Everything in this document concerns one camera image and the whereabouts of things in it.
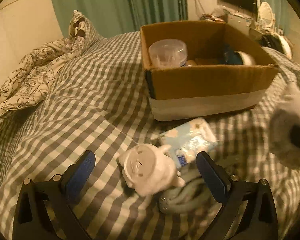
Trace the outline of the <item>grey cabinet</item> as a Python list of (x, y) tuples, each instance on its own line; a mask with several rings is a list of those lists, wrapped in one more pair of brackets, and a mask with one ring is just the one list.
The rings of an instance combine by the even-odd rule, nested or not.
[(227, 24), (232, 26), (233, 28), (239, 30), (245, 35), (249, 35), (250, 27), (253, 23), (253, 20), (248, 18), (243, 18), (241, 16), (228, 14), (227, 15)]

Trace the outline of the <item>white oval vanity mirror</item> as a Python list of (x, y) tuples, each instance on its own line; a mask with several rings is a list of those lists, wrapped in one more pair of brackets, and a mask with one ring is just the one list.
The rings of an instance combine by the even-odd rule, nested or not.
[(267, 29), (272, 28), (275, 24), (275, 14), (267, 2), (260, 4), (258, 9), (258, 23)]

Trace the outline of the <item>floral patterned blanket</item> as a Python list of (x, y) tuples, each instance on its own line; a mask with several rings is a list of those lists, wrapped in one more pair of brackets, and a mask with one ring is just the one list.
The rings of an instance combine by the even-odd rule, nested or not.
[(81, 54), (83, 46), (84, 37), (61, 38), (24, 56), (0, 88), (0, 116), (45, 99), (58, 72)]

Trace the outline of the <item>brown cardboard box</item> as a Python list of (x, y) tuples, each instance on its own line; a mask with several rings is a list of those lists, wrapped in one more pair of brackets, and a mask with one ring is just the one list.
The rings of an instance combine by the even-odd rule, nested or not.
[[(172, 121), (249, 109), (257, 105), (279, 72), (260, 45), (226, 23), (174, 21), (140, 29), (142, 66), (155, 120)], [(164, 39), (186, 43), (190, 66), (155, 68), (149, 47)], [(243, 51), (254, 66), (228, 65), (227, 50)]]

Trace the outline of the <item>clear floss pick jar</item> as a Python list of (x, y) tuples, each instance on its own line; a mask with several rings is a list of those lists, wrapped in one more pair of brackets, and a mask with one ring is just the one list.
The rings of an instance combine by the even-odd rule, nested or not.
[(171, 38), (154, 42), (148, 52), (155, 68), (182, 67), (188, 56), (186, 43)]

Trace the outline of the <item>brown tape roll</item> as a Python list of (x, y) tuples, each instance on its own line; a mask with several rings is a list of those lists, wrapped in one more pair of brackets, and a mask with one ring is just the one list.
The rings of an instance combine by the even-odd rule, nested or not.
[(233, 50), (227, 50), (224, 53), (224, 62), (228, 65), (254, 66), (256, 64), (255, 59), (250, 54)]

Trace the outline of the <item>blue tissue pack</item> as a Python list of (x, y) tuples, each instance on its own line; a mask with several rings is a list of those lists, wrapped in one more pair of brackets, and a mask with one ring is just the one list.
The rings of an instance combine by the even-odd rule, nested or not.
[(217, 145), (217, 139), (204, 118), (192, 119), (160, 134), (160, 143), (170, 145), (167, 155), (177, 169), (192, 163), (199, 152), (209, 152)]

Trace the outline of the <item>checkered pillow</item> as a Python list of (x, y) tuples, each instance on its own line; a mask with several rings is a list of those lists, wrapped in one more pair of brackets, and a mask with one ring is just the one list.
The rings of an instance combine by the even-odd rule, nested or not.
[(68, 28), (68, 38), (74, 41), (81, 51), (87, 50), (92, 44), (103, 39), (93, 23), (80, 11), (74, 10)]

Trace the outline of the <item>black and white bag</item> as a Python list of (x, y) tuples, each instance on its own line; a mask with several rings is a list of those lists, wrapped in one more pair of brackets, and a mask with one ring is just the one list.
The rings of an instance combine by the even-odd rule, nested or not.
[(258, 43), (263, 47), (272, 48), (284, 54), (288, 59), (292, 59), (292, 49), (284, 36), (277, 33), (263, 34)]

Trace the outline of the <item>grey checkered duvet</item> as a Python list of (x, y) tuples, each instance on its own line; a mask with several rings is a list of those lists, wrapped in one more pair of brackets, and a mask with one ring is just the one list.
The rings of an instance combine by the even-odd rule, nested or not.
[[(270, 183), (279, 238), (300, 227), (300, 164), (292, 169), (268, 147), (270, 117), (287, 83), (300, 89), (300, 66), (267, 48), (279, 73), (253, 109), (208, 120), (218, 145), (211, 156), (235, 156), (230, 168), (247, 181)], [(151, 113), (137, 32), (97, 39), (59, 72), (49, 96), (19, 111), (0, 131), (0, 231), (12, 238), (13, 217), (25, 178), (50, 179), (63, 173), (86, 150), (96, 166), (74, 207), (93, 239), (198, 239), (220, 205), (213, 198), (188, 214), (165, 215), (156, 198), (141, 198), (125, 185), (117, 156), (138, 143), (155, 142), (172, 123)]]

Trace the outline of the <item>green curtain at right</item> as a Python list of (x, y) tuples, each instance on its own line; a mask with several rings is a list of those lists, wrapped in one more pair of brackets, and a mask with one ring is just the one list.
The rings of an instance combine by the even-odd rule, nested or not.
[(290, 34), (292, 27), (293, 13), (287, 0), (261, 0), (267, 2), (275, 15), (275, 27), (283, 30), (283, 34)]

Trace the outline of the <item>green curtain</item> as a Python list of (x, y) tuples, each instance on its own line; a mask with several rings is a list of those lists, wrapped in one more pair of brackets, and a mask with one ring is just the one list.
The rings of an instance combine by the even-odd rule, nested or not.
[(261, 0), (267, 2), (275, 15), (275, 27), (283, 30), (283, 34), (290, 34), (292, 27), (293, 13), (287, 0)]
[(186, 0), (52, 0), (64, 36), (74, 10), (87, 16), (104, 37), (137, 31), (141, 26), (187, 19)]

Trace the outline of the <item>white plush toy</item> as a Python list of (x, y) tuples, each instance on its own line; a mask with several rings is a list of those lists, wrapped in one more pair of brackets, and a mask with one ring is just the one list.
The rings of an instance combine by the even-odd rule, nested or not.
[(170, 145), (160, 147), (139, 144), (118, 157), (126, 184), (141, 197), (147, 197), (170, 187), (183, 187), (186, 182), (172, 158), (166, 153)]

